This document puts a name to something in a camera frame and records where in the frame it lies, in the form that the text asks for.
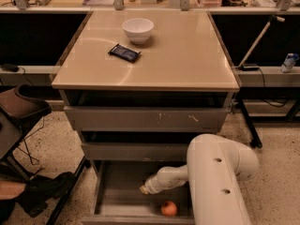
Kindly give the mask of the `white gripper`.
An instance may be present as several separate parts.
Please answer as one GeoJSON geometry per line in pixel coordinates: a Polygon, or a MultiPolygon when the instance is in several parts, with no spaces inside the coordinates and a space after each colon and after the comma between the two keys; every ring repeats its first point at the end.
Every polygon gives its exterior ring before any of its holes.
{"type": "Polygon", "coordinates": [[[158,194],[170,188],[170,181],[165,172],[157,172],[148,177],[144,185],[140,186],[142,194],[158,194]]]}

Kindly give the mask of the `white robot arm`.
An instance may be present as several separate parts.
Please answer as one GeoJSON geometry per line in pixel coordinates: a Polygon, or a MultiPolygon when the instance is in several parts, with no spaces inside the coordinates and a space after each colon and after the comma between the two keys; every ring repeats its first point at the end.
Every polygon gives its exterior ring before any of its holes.
{"type": "Polygon", "coordinates": [[[248,146],[218,135],[195,137],[187,148],[187,163],[163,167],[140,187],[143,194],[189,184],[195,225],[251,225],[238,182],[259,170],[248,146]]]}

